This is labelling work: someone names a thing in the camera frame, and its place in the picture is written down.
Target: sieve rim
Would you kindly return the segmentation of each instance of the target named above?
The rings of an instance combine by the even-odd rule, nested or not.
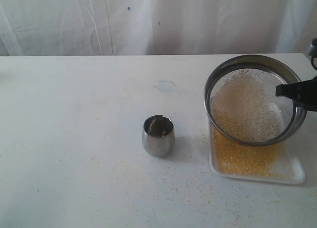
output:
[[[223,76],[227,75],[230,72],[247,69],[247,68],[254,68],[258,70],[263,70],[270,74],[274,74],[281,82],[285,84],[292,84],[300,82],[300,78],[296,75],[296,73],[289,68],[284,63],[263,55],[241,55],[234,58],[231,58],[218,67],[216,67],[212,73],[209,75],[207,82],[204,88],[204,105],[205,110],[207,112],[208,118],[212,122],[213,126],[221,132],[226,137],[238,142],[242,145],[248,146],[267,146],[282,142],[289,137],[291,137],[303,124],[307,110],[301,107],[295,106],[293,103],[293,113],[292,118],[288,124],[288,126],[276,137],[266,140],[266,141],[243,141],[238,138],[235,138],[229,134],[227,134],[221,127],[216,123],[214,117],[211,113],[210,107],[210,95],[211,91],[213,90],[215,84],[220,80]]]

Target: sieve mesh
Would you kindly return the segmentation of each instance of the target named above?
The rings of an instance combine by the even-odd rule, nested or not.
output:
[[[285,82],[272,72],[236,69],[222,76],[210,93],[211,115],[229,136],[245,142],[264,142],[280,136],[294,114],[292,100],[276,97]]]

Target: cup rim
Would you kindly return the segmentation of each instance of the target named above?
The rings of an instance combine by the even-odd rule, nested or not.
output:
[[[167,120],[172,124],[172,130],[171,130],[168,134],[166,134],[166,135],[164,135],[164,136],[162,136],[162,137],[153,136],[153,135],[151,135],[151,134],[148,134],[147,131],[145,130],[145,124],[147,123],[148,120],[150,120],[150,119],[152,119],[152,118],[155,118],[155,117],[161,117],[161,118],[167,119]],[[172,121],[171,119],[169,119],[168,117],[164,116],[164,115],[152,115],[152,116],[148,117],[148,118],[144,121],[144,123],[143,123],[143,132],[144,132],[147,136],[150,136],[150,137],[164,138],[164,137],[167,137],[168,135],[170,135],[171,133],[173,133],[173,131],[174,131],[174,123],[173,123],[173,121]]]

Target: black object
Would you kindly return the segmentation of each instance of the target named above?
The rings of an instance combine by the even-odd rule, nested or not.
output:
[[[313,39],[308,54],[311,57],[312,67],[317,70],[314,59],[317,58],[317,39]],[[295,106],[308,111],[317,111],[317,77],[309,81],[289,85],[278,85],[275,96],[284,96],[293,100]]]

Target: grain pile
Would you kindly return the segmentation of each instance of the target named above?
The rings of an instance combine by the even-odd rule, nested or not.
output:
[[[218,125],[240,140],[265,141],[280,134],[263,86],[247,71],[225,81],[211,98],[211,109]],[[282,143],[265,147],[239,145],[216,129],[213,140],[219,170],[239,175],[272,176],[270,167],[284,147]]]

